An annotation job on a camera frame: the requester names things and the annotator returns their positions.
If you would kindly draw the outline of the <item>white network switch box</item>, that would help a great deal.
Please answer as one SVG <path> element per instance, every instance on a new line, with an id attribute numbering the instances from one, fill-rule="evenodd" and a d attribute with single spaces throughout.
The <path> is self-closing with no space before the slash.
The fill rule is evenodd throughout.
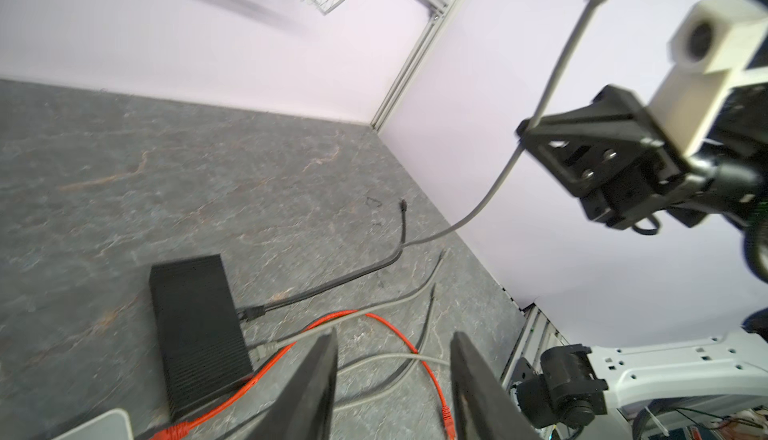
<path id="1" fill-rule="evenodd" d="M 54 437 L 54 440 L 133 440 L 128 413 L 122 408 L 109 410 Z"/>

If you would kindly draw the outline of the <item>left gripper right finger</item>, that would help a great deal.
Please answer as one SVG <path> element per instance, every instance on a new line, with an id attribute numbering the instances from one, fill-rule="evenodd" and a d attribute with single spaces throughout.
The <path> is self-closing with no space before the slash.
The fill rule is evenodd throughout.
<path id="1" fill-rule="evenodd" d="M 458 439 L 539 439 L 464 332 L 451 339 L 450 371 Z"/>

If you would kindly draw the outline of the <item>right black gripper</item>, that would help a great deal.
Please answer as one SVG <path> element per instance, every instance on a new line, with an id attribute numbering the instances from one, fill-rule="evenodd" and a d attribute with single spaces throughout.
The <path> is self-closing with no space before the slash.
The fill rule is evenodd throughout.
<path id="1" fill-rule="evenodd" d="M 690 157 L 635 95 L 605 87 L 581 109 L 523 121 L 523 148 L 580 200 L 586 217 L 626 230 L 666 211 L 692 228 L 722 215 L 744 230 L 767 198 L 767 87 L 740 87 Z"/>

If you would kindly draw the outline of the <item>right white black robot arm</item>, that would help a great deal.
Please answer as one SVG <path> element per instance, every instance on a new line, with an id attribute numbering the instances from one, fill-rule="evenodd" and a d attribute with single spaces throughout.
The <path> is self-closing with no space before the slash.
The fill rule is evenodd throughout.
<path id="1" fill-rule="evenodd" d="M 518 128 L 522 147 L 578 198 L 589 220 L 640 230 L 665 211 L 687 227 L 721 215 L 743 236 L 750 272 L 767 277 L 767 87 L 739 86 L 717 106 L 715 123 L 690 158 L 677 153 L 659 116 L 624 89 L 608 86 L 584 108 Z M 650 415 L 691 397 L 767 393 L 767 313 L 700 343 L 635 349 L 581 344 L 540 357 L 516 396 L 529 422 L 581 429 L 611 409 L 645 404 L 632 427 L 639 438 Z"/>

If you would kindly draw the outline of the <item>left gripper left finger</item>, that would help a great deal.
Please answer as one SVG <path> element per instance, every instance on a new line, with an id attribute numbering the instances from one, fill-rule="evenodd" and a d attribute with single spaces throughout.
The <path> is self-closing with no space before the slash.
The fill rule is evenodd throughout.
<path id="1" fill-rule="evenodd" d="M 338 371 L 335 331 L 321 336 L 247 439 L 329 439 Z"/>

